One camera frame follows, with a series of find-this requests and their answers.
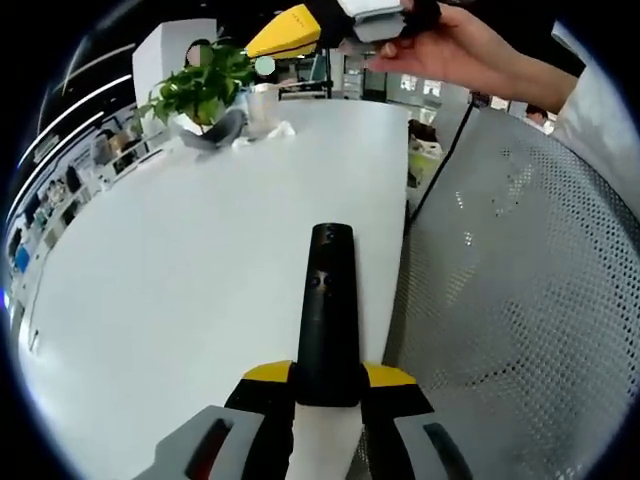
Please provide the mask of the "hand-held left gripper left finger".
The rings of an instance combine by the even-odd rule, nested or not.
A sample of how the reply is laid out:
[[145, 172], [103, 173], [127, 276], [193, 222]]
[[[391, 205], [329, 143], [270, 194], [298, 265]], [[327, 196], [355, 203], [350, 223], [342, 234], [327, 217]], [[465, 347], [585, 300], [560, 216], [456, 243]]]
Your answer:
[[247, 371], [222, 406], [207, 406], [155, 447], [146, 479], [283, 479], [293, 450], [290, 360]]

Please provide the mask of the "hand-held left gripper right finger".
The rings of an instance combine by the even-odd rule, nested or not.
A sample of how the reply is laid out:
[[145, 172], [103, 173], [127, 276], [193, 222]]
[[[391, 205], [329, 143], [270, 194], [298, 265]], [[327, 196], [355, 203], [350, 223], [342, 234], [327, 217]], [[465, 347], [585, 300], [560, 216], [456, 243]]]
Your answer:
[[459, 446], [414, 377], [362, 364], [361, 418], [374, 479], [471, 479]]

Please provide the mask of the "person's right hand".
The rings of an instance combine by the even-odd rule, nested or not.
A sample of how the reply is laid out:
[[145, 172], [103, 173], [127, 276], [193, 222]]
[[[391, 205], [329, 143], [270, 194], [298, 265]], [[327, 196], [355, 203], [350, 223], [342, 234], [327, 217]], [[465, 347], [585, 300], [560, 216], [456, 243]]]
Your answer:
[[434, 29], [382, 44], [367, 68], [509, 96], [513, 78], [504, 68], [512, 53], [509, 44], [468, 11], [443, 3], [439, 7], [441, 15]]

